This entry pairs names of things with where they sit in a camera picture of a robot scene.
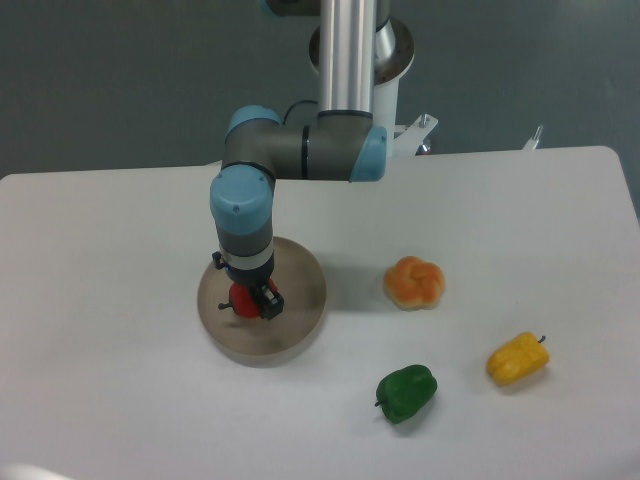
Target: white table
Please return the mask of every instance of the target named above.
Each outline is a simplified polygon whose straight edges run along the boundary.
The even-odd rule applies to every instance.
[[[224,356],[198,318],[217,169],[0,182],[0,466],[76,480],[640,478],[640,229],[614,152],[394,159],[379,184],[278,182],[275,232],[317,256],[329,304],[310,347],[266,368]],[[444,270],[438,308],[382,295],[404,255]],[[498,389],[485,360],[526,330],[547,336],[551,362]],[[438,392],[394,427],[375,389],[413,363]]]

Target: green bell pepper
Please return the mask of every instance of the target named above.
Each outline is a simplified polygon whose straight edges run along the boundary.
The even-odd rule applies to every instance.
[[[410,365],[384,377],[376,389],[382,413],[394,424],[413,417],[436,393],[438,382],[424,365]]]

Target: cable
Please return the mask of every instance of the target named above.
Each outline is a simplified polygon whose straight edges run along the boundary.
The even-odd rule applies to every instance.
[[[312,103],[314,105],[318,105],[318,102],[316,100],[299,100],[299,101],[297,101],[296,103],[291,105],[289,107],[289,109],[287,110],[287,113],[284,114],[284,119],[282,120],[282,125],[287,123],[287,118],[289,118],[289,114],[293,111],[293,109],[296,108],[298,105],[302,105],[303,103]]]

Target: blue joint cap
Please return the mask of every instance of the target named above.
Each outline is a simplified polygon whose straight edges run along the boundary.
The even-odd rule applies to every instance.
[[[350,182],[377,182],[384,177],[387,164],[387,130],[373,126],[362,145],[351,172]]]
[[[266,13],[267,15],[271,15],[272,17],[278,17],[276,12],[271,10],[271,7],[269,6],[267,0],[258,0],[258,3],[260,4],[260,8],[264,13]]]
[[[236,110],[236,112],[231,117],[226,137],[229,136],[231,130],[236,128],[241,123],[248,122],[249,120],[272,120],[278,125],[282,123],[278,114],[273,110],[261,107],[260,105],[247,105],[246,107],[242,107]]]
[[[273,192],[257,168],[232,165],[211,182],[209,206],[216,227],[233,235],[258,231],[270,218]]]

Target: yellow bell pepper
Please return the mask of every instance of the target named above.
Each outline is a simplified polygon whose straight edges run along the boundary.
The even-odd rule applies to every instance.
[[[549,361],[549,352],[531,332],[521,333],[505,343],[487,360],[487,373],[499,386],[509,385],[536,370]]]

